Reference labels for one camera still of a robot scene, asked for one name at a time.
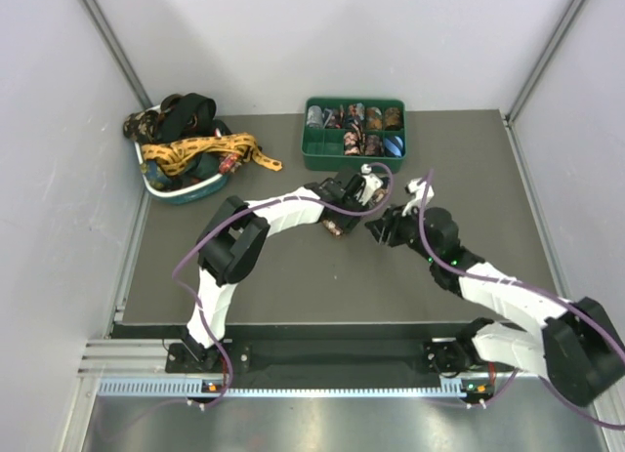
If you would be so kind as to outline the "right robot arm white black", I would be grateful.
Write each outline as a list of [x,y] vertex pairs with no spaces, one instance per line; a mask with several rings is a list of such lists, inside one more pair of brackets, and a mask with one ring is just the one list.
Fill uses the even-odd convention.
[[427,260],[441,289],[507,319],[478,319],[457,334],[461,366],[507,364],[542,378],[579,407],[623,379],[624,344],[600,303],[547,297],[504,274],[461,243],[447,210],[392,207],[366,227],[377,242],[405,245]]

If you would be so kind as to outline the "brown floral tie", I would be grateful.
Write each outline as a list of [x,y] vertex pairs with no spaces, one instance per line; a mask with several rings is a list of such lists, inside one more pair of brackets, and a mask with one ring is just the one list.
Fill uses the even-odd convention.
[[[372,193],[365,203],[362,203],[361,197],[364,192],[361,191],[356,196],[344,198],[337,206],[353,212],[370,212],[386,198],[387,194],[388,191],[385,188],[379,188]],[[348,216],[325,209],[320,222],[333,236],[341,237],[351,233],[360,221],[361,217]]]

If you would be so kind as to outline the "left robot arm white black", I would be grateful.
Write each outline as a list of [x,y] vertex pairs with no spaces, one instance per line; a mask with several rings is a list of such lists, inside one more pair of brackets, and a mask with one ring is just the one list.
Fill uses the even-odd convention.
[[197,259],[200,282],[194,308],[181,337],[188,361],[200,372],[215,368],[224,350],[220,342],[235,288],[255,267],[268,238],[288,229],[322,225],[334,237],[353,231],[360,219],[377,209],[388,180],[369,165],[348,169],[321,183],[265,200],[231,196],[222,203],[196,244],[172,272]]

